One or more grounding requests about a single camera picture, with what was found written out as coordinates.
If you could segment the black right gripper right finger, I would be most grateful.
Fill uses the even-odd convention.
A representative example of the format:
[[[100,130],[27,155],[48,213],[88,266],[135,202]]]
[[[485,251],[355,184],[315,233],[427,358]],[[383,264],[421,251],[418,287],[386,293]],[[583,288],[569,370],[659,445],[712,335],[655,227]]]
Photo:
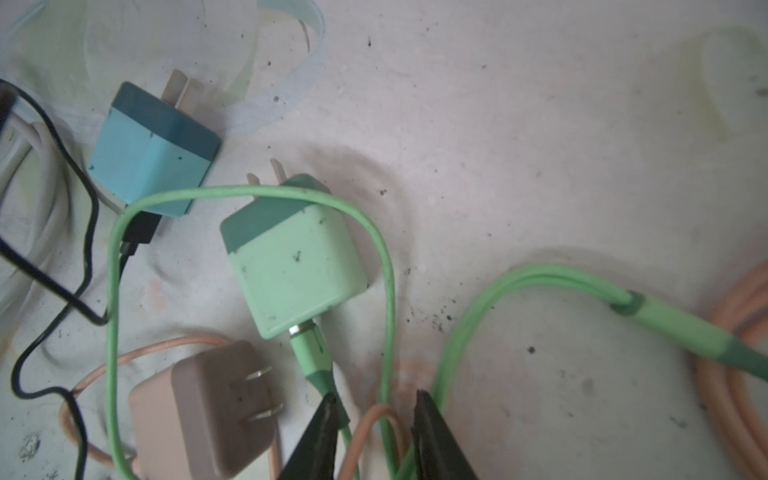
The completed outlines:
[[[416,473],[420,480],[477,480],[438,406],[418,390],[412,426]]]

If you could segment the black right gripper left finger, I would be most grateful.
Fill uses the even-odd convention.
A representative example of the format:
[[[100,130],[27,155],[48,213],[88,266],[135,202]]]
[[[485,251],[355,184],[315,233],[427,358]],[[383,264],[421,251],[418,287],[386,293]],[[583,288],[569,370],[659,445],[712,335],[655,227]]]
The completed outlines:
[[[340,427],[339,399],[326,394],[307,425],[279,480],[331,480]]]

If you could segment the green USB charger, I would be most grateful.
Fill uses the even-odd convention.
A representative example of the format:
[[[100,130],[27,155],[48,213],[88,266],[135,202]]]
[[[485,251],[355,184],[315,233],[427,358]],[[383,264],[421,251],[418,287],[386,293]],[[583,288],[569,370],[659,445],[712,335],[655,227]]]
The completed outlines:
[[[344,216],[304,200],[261,196],[220,224],[256,328],[272,339],[367,290]]]

